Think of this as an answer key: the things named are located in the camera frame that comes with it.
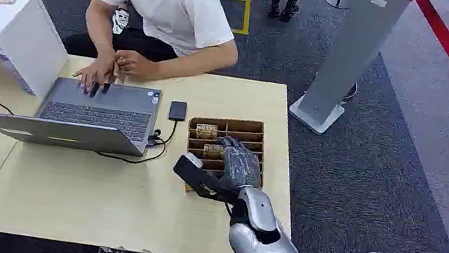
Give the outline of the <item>person's left hand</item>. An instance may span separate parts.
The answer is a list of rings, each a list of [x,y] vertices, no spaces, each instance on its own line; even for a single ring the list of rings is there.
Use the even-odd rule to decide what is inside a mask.
[[[115,61],[114,74],[118,77],[129,76],[142,82],[159,79],[157,63],[134,50],[117,51]]]

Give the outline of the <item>person's right hand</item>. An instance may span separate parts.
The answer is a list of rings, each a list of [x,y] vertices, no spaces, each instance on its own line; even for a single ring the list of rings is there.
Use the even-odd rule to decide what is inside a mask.
[[[91,93],[97,86],[112,84],[117,78],[119,66],[116,51],[98,53],[95,61],[79,69],[72,76],[80,78],[80,87],[84,93]]]

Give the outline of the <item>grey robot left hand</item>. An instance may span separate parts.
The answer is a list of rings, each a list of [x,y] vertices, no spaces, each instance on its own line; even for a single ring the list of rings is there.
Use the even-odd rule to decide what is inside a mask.
[[[232,136],[218,137],[217,143],[224,149],[224,173],[221,177],[224,187],[233,191],[245,187],[262,189],[258,156]]]

